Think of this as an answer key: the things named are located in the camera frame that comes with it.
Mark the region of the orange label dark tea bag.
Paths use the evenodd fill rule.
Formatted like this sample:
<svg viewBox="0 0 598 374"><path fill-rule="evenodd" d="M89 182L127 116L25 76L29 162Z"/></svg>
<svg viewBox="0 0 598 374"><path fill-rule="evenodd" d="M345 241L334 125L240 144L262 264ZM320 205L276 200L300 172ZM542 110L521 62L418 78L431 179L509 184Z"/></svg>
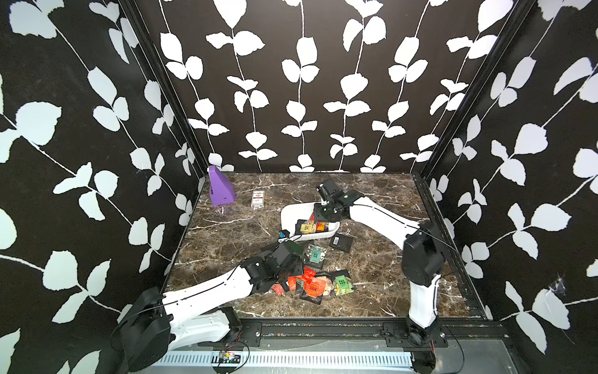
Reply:
<svg viewBox="0 0 598 374"><path fill-rule="evenodd" d="M329 222L316 222L316 233L328 232L330 230Z"/></svg>

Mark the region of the black tea bag with barcode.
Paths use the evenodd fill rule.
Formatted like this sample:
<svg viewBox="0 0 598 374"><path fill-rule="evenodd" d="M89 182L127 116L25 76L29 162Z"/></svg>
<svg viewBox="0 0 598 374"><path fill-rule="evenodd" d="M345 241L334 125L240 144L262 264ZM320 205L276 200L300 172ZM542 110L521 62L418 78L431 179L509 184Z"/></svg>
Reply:
<svg viewBox="0 0 598 374"><path fill-rule="evenodd" d="M338 249L342 252L349 253L353 245L354 239L343 234L335 234L330 239L329 246L333 249Z"/></svg>

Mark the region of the green label floral tea bag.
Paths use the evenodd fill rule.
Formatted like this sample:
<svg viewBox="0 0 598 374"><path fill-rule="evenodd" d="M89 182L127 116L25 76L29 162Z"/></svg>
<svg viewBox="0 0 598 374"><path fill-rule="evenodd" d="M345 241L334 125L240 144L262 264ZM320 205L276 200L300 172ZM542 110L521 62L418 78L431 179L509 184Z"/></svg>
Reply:
<svg viewBox="0 0 598 374"><path fill-rule="evenodd" d="M305 253L305 265L316 270L324 268L325 249L314 244L309 244Z"/></svg>

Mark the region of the orange red tea bag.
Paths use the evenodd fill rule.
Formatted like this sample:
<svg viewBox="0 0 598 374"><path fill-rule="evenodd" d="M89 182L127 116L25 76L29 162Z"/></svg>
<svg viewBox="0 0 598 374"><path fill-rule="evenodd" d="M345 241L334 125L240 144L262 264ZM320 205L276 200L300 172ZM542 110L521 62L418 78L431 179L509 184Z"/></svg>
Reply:
<svg viewBox="0 0 598 374"><path fill-rule="evenodd" d="M303 289L307 296L317 299L319 296L323 296L326 288L325 277L310 277L304 279Z"/></svg>

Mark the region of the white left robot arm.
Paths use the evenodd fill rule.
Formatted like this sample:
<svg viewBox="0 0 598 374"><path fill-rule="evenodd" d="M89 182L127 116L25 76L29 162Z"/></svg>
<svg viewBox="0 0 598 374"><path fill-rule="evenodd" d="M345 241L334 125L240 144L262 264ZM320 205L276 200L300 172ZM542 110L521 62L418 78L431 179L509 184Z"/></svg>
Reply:
<svg viewBox="0 0 598 374"><path fill-rule="evenodd" d="M229 302L266 293L302 271L302 247L275 242L233 270L190 288L165 293L147 289L112 333L128 370L146 369L176 348L233 338L242 324Z"/></svg>

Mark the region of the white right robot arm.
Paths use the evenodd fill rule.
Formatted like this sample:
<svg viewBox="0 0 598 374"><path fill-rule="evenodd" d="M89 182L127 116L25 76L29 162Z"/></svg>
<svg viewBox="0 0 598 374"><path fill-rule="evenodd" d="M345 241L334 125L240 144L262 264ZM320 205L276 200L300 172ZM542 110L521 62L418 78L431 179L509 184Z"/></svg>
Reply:
<svg viewBox="0 0 598 374"><path fill-rule="evenodd" d="M330 223L351 219L386 237L402 251L401 269L410 282L406 338L414 347L432 340L438 325L438 291L445 266L446 243L431 221L417 223L384 207L357 190L344 192L332 179L318 188L322 206L316 217Z"/></svg>

